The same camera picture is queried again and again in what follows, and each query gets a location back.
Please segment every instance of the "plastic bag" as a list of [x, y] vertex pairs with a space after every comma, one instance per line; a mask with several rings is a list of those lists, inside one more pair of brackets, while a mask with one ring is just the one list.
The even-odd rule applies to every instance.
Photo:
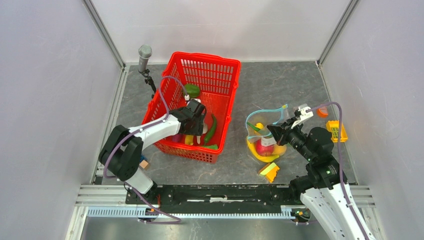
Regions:
[[282, 156], [287, 147], [278, 146], [268, 124], [283, 123], [288, 117], [288, 105], [285, 104], [277, 109], [261, 109], [252, 112], [246, 118], [246, 144], [253, 156], [265, 163], [270, 163]]

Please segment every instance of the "red basket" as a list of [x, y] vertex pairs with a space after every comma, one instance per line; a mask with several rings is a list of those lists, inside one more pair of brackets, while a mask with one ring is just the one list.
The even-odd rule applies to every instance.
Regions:
[[[207, 144], [216, 144], [218, 149], [197, 146], [196, 137], [195, 145], [184, 144], [184, 137], [181, 142], [173, 142], [172, 137], [167, 137], [154, 145], [166, 154], [214, 164], [224, 150], [241, 68], [240, 61], [234, 59], [203, 53], [174, 52], [162, 76], [173, 76], [183, 85], [193, 84], [200, 88], [200, 96], [197, 98], [207, 110], [204, 122], [210, 128], [213, 123], [211, 114], [214, 114], [217, 120], [215, 134]], [[170, 110], [186, 105], [182, 88], [176, 81], [166, 78], [160, 84], [160, 89]], [[157, 93], [148, 104], [142, 124], [158, 119], [165, 113], [165, 106]], [[204, 136], [201, 137], [201, 145], [204, 144], [203, 138]]]

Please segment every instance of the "green pepper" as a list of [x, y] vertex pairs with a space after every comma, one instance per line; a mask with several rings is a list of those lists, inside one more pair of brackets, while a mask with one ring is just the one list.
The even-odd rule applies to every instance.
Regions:
[[251, 124], [250, 122], [247, 122], [247, 125], [251, 127], [255, 132], [259, 132], [261, 129], [259, 127], [256, 127], [255, 125]]
[[200, 95], [200, 88], [196, 85], [187, 83], [184, 85], [184, 88], [191, 99], [197, 98]]
[[214, 144], [214, 145], [209, 145], [209, 146], [202, 146], [203, 148], [207, 148], [207, 149], [213, 149], [213, 150], [217, 150], [218, 149], [218, 145]]
[[212, 119], [213, 119], [213, 123], [212, 123], [212, 127], [210, 127], [209, 131], [206, 133], [206, 135], [204, 136], [204, 144], [207, 144], [211, 138], [214, 136], [215, 131], [217, 130], [217, 118], [212, 114]]

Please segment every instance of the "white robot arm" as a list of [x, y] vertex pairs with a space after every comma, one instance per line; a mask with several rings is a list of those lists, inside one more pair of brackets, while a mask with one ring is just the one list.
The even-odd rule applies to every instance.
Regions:
[[294, 115], [267, 126], [278, 145], [290, 143], [309, 162], [308, 174], [290, 182], [292, 197], [310, 209], [332, 240], [374, 240], [332, 155], [331, 133], [322, 127], [312, 128], [308, 135], [301, 131], [303, 122], [313, 116], [306, 104]]
[[98, 160], [120, 181], [127, 182], [145, 194], [154, 183], [139, 168], [142, 151], [176, 134], [201, 136], [205, 116], [205, 106], [192, 99], [187, 106], [173, 109], [169, 114], [141, 126], [125, 128], [118, 125], [110, 133]]

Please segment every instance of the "orange block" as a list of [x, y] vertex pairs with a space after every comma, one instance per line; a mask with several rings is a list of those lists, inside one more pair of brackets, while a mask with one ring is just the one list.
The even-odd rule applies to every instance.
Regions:
[[327, 108], [323, 106], [316, 110], [316, 114], [324, 119], [329, 116], [329, 111], [327, 111]]
[[148, 168], [150, 168], [150, 163], [148, 163], [146, 160], [143, 160], [140, 162], [140, 167], [147, 170]]
[[268, 179], [268, 181], [270, 182], [270, 183], [273, 183], [274, 182], [274, 179], [276, 178], [276, 176], [277, 176], [277, 172], [280, 170], [280, 168], [278, 167], [278, 166], [275, 166], [273, 169], [271, 169], [271, 171], [269, 171], [266, 175], [265, 175], [265, 177], [266, 177], [266, 179]]

